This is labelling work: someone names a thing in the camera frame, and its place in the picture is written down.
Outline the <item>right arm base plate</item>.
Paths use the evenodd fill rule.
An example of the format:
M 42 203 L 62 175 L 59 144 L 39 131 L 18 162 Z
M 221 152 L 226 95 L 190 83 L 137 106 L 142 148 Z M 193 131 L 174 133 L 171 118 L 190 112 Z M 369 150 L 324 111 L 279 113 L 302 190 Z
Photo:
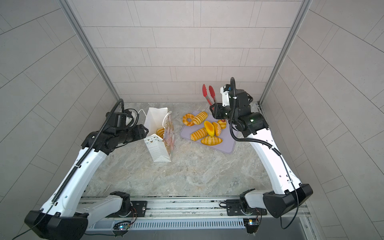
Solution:
M 266 216 L 266 209 L 242 210 L 240 200 L 225 200 L 219 203 L 221 208 L 226 209 L 228 216 Z

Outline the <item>red metal tongs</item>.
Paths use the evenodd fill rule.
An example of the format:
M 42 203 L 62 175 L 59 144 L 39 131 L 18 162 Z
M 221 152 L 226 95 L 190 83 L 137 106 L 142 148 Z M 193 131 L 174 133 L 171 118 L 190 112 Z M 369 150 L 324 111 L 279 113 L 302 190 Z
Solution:
M 203 93 L 203 96 L 206 98 L 207 102 L 210 104 L 210 106 L 217 103 L 216 93 L 215 93 L 214 88 L 212 86 L 209 86 L 207 88 L 206 85 L 203 84 L 202 93 Z

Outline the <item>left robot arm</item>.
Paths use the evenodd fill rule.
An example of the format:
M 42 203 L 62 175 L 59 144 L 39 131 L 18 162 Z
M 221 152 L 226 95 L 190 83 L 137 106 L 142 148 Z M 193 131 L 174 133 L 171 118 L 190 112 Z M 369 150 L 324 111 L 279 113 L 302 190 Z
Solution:
M 111 127 L 90 133 L 82 143 L 75 163 L 66 177 L 38 211 L 30 211 L 25 224 L 46 240 L 79 240 L 87 228 L 99 220 L 117 214 L 137 217 L 130 195 L 115 191 L 106 198 L 80 210 L 79 202 L 91 178 L 106 157 L 116 148 L 146 138 L 143 125 L 122 129 Z

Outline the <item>white cartoon paper bag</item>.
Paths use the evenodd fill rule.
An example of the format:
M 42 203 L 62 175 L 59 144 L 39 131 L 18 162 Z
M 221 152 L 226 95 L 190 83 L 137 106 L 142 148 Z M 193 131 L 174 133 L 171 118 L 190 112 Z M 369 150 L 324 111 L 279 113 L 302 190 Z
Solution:
M 144 127 L 149 130 L 144 142 L 153 162 L 170 163 L 175 146 L 175 131 L 168 108 L 149 108 Z

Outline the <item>twisted fake bread top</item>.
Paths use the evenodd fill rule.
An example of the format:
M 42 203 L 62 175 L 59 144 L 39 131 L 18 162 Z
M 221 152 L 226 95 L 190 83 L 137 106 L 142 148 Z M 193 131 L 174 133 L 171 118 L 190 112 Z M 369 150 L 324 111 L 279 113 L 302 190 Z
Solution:
M 161 139 L 164 138 L 164 134 L 165 134 L 165 128 L 159 128 L 159 129 L 157 129 L 157 131 L 156 131 L 156 135 L 159 136 Z

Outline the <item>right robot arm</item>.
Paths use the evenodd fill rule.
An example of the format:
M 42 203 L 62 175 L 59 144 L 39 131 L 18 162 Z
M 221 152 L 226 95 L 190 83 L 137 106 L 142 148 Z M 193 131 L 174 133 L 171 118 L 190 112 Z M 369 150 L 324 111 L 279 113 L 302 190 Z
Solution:
M 272 191 L 260 193 L 248 190 L 240 195 L 240 208 L 245 214 L 256 209 L 267 210 L 274 218 L 299 209 L 312 194 L 309 184 L 303 184 L 288 166 L 282 153 L 278 150 L 269 126 L 260 113 L 252 113 L 246 107 L 245 114 L 240 115 L 240 108 L 223 107 L 221 104 L 210 106 L 213 117 L 228 120 L 232 138 L 237 142 L 249 142 L 257 152 L 272 184 Z M 233 130 L 243 134 L 240 139 Z

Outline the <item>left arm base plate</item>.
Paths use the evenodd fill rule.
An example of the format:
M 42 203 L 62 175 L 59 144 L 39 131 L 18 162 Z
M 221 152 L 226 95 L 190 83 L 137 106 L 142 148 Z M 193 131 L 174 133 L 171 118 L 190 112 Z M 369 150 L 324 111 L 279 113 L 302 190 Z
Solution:
M 132 218 L 134 214 L 138 218 L 143 218 L 146 214 L 147 205 L 147 201 L 133 201 L 131 202 L 131 207 L 134 210 L 130 210 L 129 212 L 126 212 L 124 214 L 120 212 L 113 213 L 108 215 L 107 218 Z

